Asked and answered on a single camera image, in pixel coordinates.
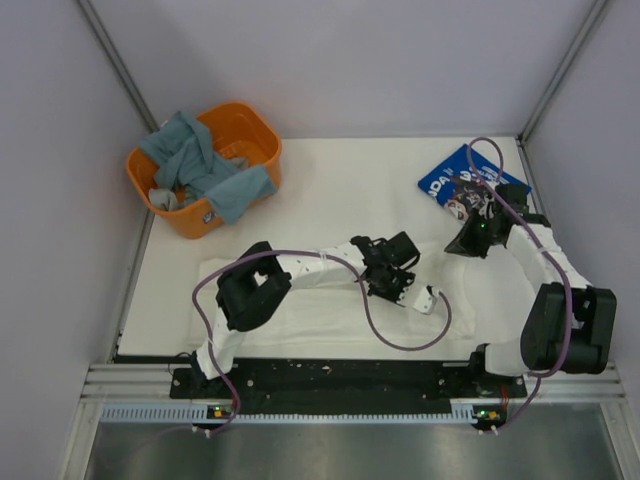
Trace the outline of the white t shirt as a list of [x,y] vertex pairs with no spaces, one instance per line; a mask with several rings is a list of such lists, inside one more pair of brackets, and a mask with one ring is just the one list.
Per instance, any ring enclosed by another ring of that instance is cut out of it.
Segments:
[[[468,339],[475,333],[476,312],[463,288],[466,263],[449,258],[436,242],[420,243],[421,259],[413,267],[416,280],[444,292],[452,307],[447,340]],[[400,346],[415,347],[436,338],[446,324],[447,310],[439,301],[429,315],[371,296],[369,309],[376,329]],[[334,284],[296,290],[288,295],[260,328],[246,334],[242,346],[271,347],[354,343],[380,346],[371,330],[359,286]]]

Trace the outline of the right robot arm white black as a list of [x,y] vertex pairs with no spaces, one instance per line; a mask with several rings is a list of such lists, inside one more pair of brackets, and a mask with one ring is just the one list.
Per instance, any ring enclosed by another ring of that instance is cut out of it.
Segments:
[[610,289],[594,287],[571,265],[545,216],[529,211],[527,187],[501,184],[488,212],[472,212],[445,252],[486,258],[501,245],[518,262],[536,296],[519,337],[479,346],[467,370],[469,388],[487,396],[504,376],[605,370],[617,310]]

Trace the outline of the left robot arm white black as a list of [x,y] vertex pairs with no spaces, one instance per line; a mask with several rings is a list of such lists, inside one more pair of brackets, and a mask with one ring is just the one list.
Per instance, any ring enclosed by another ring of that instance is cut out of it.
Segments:
[[192,354],[192,384],[205,396],[226,387],[246,333],[265,325],[295,290],[356,283],[365,296],[404,306],[420,252],[405,232],[390,239],[355,236],[320,250],[276,250],[267,241],[196,285],[192,304],[205,341]]

